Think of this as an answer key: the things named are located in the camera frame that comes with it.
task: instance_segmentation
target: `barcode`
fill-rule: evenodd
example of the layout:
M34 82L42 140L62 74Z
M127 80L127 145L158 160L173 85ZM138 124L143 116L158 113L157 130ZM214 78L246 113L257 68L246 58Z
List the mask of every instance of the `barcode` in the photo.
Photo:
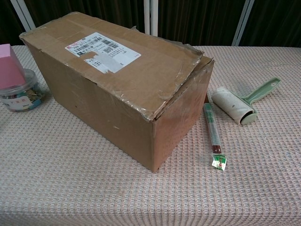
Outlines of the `barcode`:
M93 41L88 42L86 45L83 45L83 46L77 48L75 51L81 51L81 50L83 50L83 49L86 49L86 48L88 48L89 46L94 45L95 43L99 42L101 39L102 39L102 38L94 39Z
M113 49L111 47L105 48L103 51L106 53L110 53Z
M107 44L108 46L113 47L113 48L117 48L117 47L118 47L118 45L116 45L116 44L114 44L114 43L112 43L112 42L110 42L110 41L108 41L108 40L106 40L106 39L102 40L102 42L103 42L104 44Z

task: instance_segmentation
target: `clear plastic jar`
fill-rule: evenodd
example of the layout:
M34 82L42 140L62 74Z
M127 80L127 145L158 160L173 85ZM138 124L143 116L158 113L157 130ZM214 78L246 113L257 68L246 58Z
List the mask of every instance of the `clear plastic jar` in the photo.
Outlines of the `clear plastic jar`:
M33 70L24 69L26 83L0 89L1 102L12 112L26 112L41 104L44 93L40 90Z

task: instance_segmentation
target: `pink paper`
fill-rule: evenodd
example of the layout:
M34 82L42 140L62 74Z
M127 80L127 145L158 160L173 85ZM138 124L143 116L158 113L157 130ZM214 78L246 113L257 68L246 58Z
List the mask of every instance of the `pink paper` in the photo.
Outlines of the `pink paper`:
M9 44L0 45L0 89L25 84L24 69Z

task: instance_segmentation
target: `background wall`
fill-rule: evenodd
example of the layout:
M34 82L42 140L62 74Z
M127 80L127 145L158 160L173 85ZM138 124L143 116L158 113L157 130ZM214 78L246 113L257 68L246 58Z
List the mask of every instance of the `background wall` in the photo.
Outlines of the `background wall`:
M19 34L25 32L10 0L0 1L0 44L22 45Z
M24 0L36 26L82 12L144 32L143 0ZM158 0L158 36L191 45L231 45L244 0ZM0 44L22 44L24 28L0 1ZM301 0L255 0L241 46L301 47Z

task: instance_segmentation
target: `white adhesive roll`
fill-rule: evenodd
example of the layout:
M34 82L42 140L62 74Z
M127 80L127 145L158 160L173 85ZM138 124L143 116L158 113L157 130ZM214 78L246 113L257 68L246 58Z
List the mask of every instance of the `white adhesive roll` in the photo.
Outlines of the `white adhesive roll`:
M253 108L225 88L218 88L211 98L238 125L247 113L254 112Z

